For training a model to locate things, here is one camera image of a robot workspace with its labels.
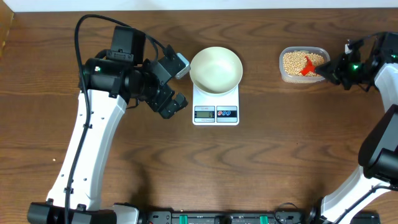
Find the digital scale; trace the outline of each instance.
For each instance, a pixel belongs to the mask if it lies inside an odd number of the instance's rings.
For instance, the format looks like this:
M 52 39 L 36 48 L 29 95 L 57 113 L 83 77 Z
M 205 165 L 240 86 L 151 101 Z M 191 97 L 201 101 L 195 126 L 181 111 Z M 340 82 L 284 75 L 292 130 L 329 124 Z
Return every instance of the digital scale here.
M 238 125 L 238 86 L 223 96 L 211 96 L 194 85 L 192 123 L 194 125 Z

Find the green connector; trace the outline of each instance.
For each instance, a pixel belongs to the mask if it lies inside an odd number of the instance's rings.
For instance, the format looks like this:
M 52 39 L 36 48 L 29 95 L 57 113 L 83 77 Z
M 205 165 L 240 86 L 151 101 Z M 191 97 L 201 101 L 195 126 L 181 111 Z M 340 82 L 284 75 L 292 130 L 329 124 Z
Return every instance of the green connector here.
M 269 224 L 268 216 L 266 216 L 266 215 L 260 216 L 260 224 Z
M 180 215 L 180 224 L 188 224 L 188 216 Z

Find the table top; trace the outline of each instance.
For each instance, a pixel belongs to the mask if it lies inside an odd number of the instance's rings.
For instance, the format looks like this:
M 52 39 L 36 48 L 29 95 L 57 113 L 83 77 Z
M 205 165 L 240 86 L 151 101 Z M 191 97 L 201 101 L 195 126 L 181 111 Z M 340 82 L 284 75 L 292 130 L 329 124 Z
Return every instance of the table top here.
M 283 82 L 279 55 L 314 46 L 336 57 L 347 39 L 398 28 L 397 9 L 101 12 L 146 31 L 188 60 L 210 46 L 240 57 L 240 123 L 192 124 L 192 105 L 162 119 L 142 103 L 114 135 L 103 205 L 130 202 L 174 210 L 310 208 L 358 165 L 364 138 L 383 116 L 381 96 L 354 86 Z M 0 60 L 0 223 L 26 222 L 62 166 L 77 111 L 73 31 L 83 12 L 18 13 Z M 114 24 L 81 27 L 83 61 L 110 48 Z M 150 45 L 146 56 L 154 56 Z M 192 101 L 187 75 L 171 86 Z M 398 194 L 379 197 L 383 223 L 396 223 Z

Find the plastic container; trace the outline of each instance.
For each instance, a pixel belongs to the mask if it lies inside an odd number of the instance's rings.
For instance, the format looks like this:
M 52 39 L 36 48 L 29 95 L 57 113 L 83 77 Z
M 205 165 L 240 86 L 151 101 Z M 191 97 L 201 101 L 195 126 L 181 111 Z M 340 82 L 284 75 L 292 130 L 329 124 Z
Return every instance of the plastic container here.
M 296 51 L 305 51 L 308 53 L 315 53 L 321 55 L 323 59 L 325 59 L 325 63 L 330 61 L 330 56 L 326 50 L 323 50 L 319 47 L 288 47 L 282 51 L 279 56 L 279 70 L 282 74 L 282 79 L 285 82 L 289 83 L 315 83 L 324 80 L 323 77 L 305 77 L 305 76 L 296 76 L 296 75 L 289 75 L 284 69 L 284 55 L 290 52 Z

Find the white wall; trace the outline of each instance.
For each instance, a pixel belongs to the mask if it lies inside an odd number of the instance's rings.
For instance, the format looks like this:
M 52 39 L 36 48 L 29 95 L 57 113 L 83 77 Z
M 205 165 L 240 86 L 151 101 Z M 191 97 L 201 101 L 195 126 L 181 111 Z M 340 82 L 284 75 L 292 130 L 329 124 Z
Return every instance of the white wall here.
M 4 0 L 14 12 L 398 7 L 398 0 Z

